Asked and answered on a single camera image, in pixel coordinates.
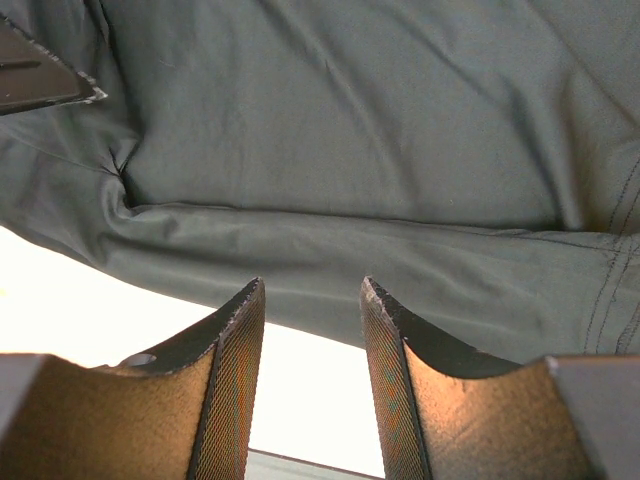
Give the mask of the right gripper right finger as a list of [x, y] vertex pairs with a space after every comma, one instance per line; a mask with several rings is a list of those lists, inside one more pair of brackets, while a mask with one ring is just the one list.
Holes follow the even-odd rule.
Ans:
[[635, 479], [639, 359], [517, 364], [422, 319], [372, 279], [363, 337], [389, 479]]

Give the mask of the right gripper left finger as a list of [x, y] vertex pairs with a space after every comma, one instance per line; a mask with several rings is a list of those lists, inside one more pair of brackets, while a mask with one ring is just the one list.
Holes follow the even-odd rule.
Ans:
[[241, 479], [265, 287], [114, 367], [51, 354], [1, 358], [5, 479]]

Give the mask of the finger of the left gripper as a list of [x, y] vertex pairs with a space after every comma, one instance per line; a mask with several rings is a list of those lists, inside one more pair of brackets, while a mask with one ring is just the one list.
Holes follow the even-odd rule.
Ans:
[[93, 78], [75, 70], [6, 17], [1, 19], [0, 88], [3, 116], [107, 97]]

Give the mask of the black t-shirt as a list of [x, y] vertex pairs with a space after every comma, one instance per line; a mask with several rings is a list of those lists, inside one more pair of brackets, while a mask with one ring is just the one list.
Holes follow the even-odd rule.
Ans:
[[1, 222], [352, 345], [374, 277], [512, 361], [639, 349], [635, 1], [5, 1], [106, 98], [1, 121]]

